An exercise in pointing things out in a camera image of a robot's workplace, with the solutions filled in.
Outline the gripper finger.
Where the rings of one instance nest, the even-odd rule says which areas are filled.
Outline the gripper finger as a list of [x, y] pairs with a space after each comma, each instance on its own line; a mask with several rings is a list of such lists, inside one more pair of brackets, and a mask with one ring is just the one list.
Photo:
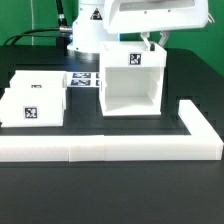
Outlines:
[[161, 35], [161, 38], [160, 38], [158, 44], [161, 47], [164, 47], [170, 37], [170, 32], [169, 31], [161, 31], [160, 35]]
[[141, 36], [143, 42], [145, 43], [147, 50], [148, 51], [154, 51], [155, 50], [155, 45], [151, 44], [149, 42], [150, 33], [149, 32], [142, 32], [140, 34], [140, 36]]

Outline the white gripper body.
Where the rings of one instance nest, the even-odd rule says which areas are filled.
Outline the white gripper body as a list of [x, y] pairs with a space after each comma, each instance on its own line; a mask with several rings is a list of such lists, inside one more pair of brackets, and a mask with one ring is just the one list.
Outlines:
[[208, 0], [105, 0], [108, 33], [141, 33], [203, 28]]

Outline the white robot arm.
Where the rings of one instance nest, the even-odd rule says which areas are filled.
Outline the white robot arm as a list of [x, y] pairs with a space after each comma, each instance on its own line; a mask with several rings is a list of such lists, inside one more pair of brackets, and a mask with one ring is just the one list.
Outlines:
[[164, 45], [173, 30], [203, 28], [208, 0], [79, 0], [68, 52], [87, 60], [99, 58], [100, 43], [121, 34], [160, 32]]

